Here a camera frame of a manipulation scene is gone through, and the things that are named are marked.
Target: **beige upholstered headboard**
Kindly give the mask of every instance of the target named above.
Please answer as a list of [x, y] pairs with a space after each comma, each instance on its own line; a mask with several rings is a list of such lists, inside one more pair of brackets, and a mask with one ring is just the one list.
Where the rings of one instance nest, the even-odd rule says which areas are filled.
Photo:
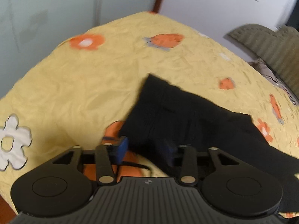
[[262, 58], [299, 98], [299, 32], [283, 26], [274, 32], [258, 24], [236, 28], [228, 35]]

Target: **bed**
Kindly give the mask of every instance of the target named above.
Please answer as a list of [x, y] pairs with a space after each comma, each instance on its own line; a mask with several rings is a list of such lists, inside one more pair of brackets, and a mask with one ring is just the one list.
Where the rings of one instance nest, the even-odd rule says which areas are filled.
[[13, 182], [65, 149], [94, 149], [111, 123], [126, 118], [148, 73], [251, 115], [271, 146], [299, 158], [299, 109], [284, 90], [200, 32], [142, 12], [62, 42], [0, 100], [1, 137], [13, 137], [12, 145], [1, 142], [4, 200], [14, 208]]

